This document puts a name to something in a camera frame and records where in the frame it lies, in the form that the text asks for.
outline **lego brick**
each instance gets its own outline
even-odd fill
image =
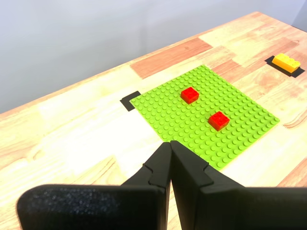
[[[120,102],[123,104],[123,106],[128,110],[131,111],[132,109],[134,109],[134,106],[130,103],[130,100],[140,96],[140,92],[136,91],[133,92],[132,94],[129,94],[128,96],[123,97]]]
[[[180,98],[188,87],[200,94],[192,104]],[[204,65],[132,99],[131,103],[163,141],[180,141],[218,170],[279,122]],[[218,111],[230,119],[220,131],[208,123]]]
[[[289,58],[289,56],[285,54],[276,55],[272,63],[283,68],[289,73],[293,73],[301,65],[301,63],[299,63],[298,61],[295,61],[293,58]]]
[[[180,97],[188,104],[196,101],[199,97],[199,93],[193,89],[192,87],[187,88],[186,90],[181,92]]]
[[[229,118],[219,111],[209,118],[208,123],[217,131],[220,131],[229,123]]]
[[[272,66],[273,68],[277,69],[278,71],[284,73],[285,75],[289,76],[289,77],[298,77],[299,75],[301,75],[302,73],[305,72],[305,70],[303,70],[302,68],[298,68],[297,70],[295,70],[294,72],[290,73],[286,70],[284,70],[283,68],[275,65],[274,63],[272,63],[273,59],[275,56],[269,57],[268,59],[265,60],[265,62],[269,65]]]

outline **red lego brick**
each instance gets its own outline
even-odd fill
[[[192,87],[187,88],[186,90],[181,92],[181,98],[188,104],[196,101],[199,97],[199,93],[193,89]]]
[[[208,120],[209,124],[217,131],[220,131],[222,128],[228,125],[229,121],[229,118],[220,111],[213,114]]]

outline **wooden tabletop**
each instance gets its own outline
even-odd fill
[[[307,33],[254,12],[1,114],[0,229],[20,229],[16,201],[34,186],[121,184],[137,172],[162,140],[120,99],[202,64],[281,120],[222,172],[245,186],[307,186],[307,72],[264,62],[279,53],[307,70]],[[180,229],[172,191],[168,229]]]

